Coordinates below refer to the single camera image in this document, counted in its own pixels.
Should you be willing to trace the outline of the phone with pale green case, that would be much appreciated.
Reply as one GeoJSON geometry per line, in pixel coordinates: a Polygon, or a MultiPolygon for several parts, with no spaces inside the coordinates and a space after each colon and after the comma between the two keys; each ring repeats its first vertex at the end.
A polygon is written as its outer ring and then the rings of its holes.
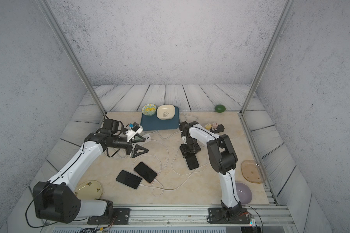
{"type": "Polygon", "coordinates": [[[196,154],[192,153],[185,157],[187,166],[189,170],[195,170],[199,168],[199,162],[197,160],[196,154]]]}

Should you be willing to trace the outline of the phone with pink case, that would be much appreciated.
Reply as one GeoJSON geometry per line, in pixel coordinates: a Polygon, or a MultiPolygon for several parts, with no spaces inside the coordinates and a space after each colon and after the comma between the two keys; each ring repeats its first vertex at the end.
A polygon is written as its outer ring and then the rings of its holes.
{"type": "Polygon", "coordinates": [[[158,176],[157,172],[151,169],[144,162],[139,162],[135,167],[134,171],[140,175],[148,183],[152,183],[158,176]]]}

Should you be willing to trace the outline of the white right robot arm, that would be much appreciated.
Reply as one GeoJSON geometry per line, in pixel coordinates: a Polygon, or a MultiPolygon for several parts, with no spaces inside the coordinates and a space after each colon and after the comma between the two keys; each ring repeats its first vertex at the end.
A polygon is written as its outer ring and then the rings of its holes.
{"type": "Polygon", "coordinates": [[[245,213],[237,195],[235,169],[238,158],[228,135],[218,135],[203,128],[198,122],[179,124],[183,143],[179,149],[186,160],[188,169],[199,168],[196,154],[201,151],[200,144],[206,146],[213,170],[218,173],[222,189],[221,211],[226,220],[245,213]]]}

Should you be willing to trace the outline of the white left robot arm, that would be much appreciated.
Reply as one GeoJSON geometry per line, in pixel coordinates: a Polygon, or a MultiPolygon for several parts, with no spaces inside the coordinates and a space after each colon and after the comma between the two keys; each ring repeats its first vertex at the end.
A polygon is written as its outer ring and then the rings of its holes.
{"type": "Polygon", "coordinates": [[[110,224],[115,219],[113,202],[105,199],[80,200],[74,193],[91,164],[109,148],[124,149],[127,155],[135,151],[135,140],[143,127],[138,123],[124,126],[121,121],[104,119],[102,128],[90,133],[79,151],[54,176],[33,187],[35,215],[51,224],[71,223],[78,218],[88,218],[89,224],[110,224]]]}

